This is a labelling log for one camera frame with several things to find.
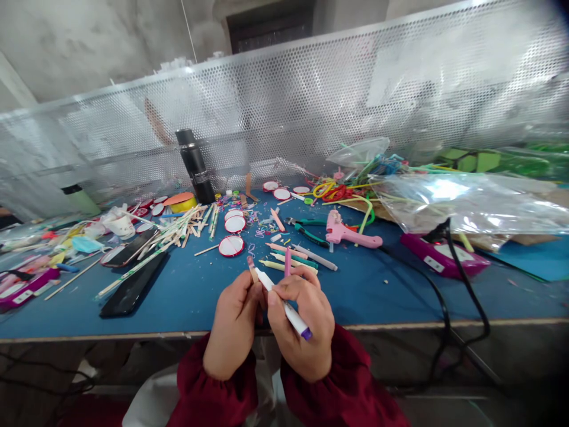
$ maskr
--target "hand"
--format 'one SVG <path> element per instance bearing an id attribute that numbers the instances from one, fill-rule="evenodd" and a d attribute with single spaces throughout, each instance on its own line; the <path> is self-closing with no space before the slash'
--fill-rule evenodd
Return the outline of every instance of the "hand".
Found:
<path id="1" fill-rule="evenodd" d="M 262 287 L 261 282 L 252 283 L 250 272 L 244 271 L 219 296 L 203 355 L 203 369 L 210 377 L 227 381 L 245 362 L 253 344 L 259 303 L 264 305 Z"/>
<path id="2" fill-rule="evenodd" d="M 282 299 L 297 302 L 298 313 L 312 332 L 308 341 L 286 318 Z M 291 276 L 273 287 L 267 300 L 268 322 L 284 359 L 305 381 L 315 383 L 323 379 L 332 367 L 334 315 L 316 275 L 306 267 L 293 269 Z"/>

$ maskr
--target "perforated metal panel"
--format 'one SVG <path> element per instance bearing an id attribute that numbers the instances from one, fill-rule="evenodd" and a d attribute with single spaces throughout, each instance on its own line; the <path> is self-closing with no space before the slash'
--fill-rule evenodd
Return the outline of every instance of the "perforated metal panel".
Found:
<path id="1" fill-rule="evenodd" d="M 0 116 L 0 203 L 27 219 L 190 185 L 174 131 L 205 138 L 217 190 L 320 173 L 341 144 L 387 136 L 496 146 L 568 120 L 562 15 L 532 0 L 467 1 L 201 63 Z"/>

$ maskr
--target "workbench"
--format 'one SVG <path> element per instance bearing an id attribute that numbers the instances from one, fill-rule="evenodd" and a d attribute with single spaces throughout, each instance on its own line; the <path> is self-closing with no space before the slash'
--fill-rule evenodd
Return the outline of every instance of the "workbench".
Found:
<path id="1" fill-rule="evenodd" d="M 259 218 L 270 215 L 278 200 L 269 193 L 255 192 L 260 200 L 253 209 L 260 211 Z M 283 204 L 279 217 L 326 220 L 334 206 L 306 206 L 299 200 Z M 344 223 L 360 224 L 363 214 L 348 207 L 339 209 Z M 334 245 L 334 252 L 306 240 L 291 226 L 291 243 L 334 262 L 338 271 L 320 266 L 318 278 L 328 297 L 337 323 L 353 330 L 402 329 L 439 327 L 442 313 L 436 295 L 417 272 L 390 258 L 379 250 L 355 247 L 342 242 Z M 166 337 L 198 336 L 210 330 L 215 307 L 221 291 L 243 270 L 247 270 L 248 247 L 255 260 L 269 257 L 269 237 L 256 237 L 256 224 L 247 226 L 241 233 L 245 250 L 235 258 L 224 258 L 217 249 L 194 257 L 194 253 L 211 247 L 227 236 L 220 213 L 214 242 L 207 233 L 201 238 L 190 237 L 186 248 L 171 247 L 170 258 L 160 276 L 134 315 L 102 319 L 99 317 L 105 301 L 95 301 L 96 294 L 116 280 L 128 268 L 110 269 L 94 266 L 82 277 L 48 301 L 45 293 L 18 310 L 0 315 L 0 342 L 39 342 L 58 340 L 101 339 L 157 339 Z M 325 227 L 308 226 L 307 230 L 322 238 Z M 412 252 L 399 243 L 401 229 L 386 221 L 376 221 L 365 228 L 367 235 L 379 235 L 383 244 L 408 262 L 425 271 L 438 285 L 450 311 L 453 327 L 481 324 L 478 313 L 464 284 L 456 279 L 437 275 Z M 2 270 L 16 264 L 25 256 L 13 254 L 0 257 Z M 83 269 L 93 259 L 76 266 Z M 256 265 L 277 283 L 283 277 L 278 270 Z M 62 284 L 73 277 L 62 273 Z M 524 273 L 493 262 L 472 280 L 475 292 L 491 324 L 544 324 L 569 321 L 569 283 L 543 284 Z M 266 333 L 268 324 L 260 329 Z"/>

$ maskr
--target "smartphone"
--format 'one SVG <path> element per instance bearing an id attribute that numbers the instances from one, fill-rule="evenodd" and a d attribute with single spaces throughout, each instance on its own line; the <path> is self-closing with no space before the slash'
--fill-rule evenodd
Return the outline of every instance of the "smartphone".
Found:
<path id="1" fill-rule="evenodd" d="M 107 261 L 104 264 L 105 267 L 124 267 L 138 256 L 138 254 L 142 251 L 144 244 L 148 242 L 152 237 L 154 237 L 156 233 L 158 233 L 158 230 L 146 230 L 140 236 L 130 242 L 127 246 L 125 246 L 122 251 Z"/>
<path id="2" fill-rule="evenodd" d="M 127 278 L 103 306 L 99 316 L 102 318 L 120 317 L 134 312 L 152 288 L 169 256 L 168 253 L 162 252 Z"/>

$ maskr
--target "blue face mask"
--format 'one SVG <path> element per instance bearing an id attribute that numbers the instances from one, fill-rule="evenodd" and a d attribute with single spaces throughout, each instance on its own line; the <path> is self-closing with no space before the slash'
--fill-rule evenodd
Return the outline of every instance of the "blue face mask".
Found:
<path id="1" fill-rule="evenodd" d="M 84 236 L 75 236 L 73 239 L 71 239 L 71 244 L 75 250 L 85 253 L 93 253 L 99 251 L 104 246 L 102 243 Z"/>

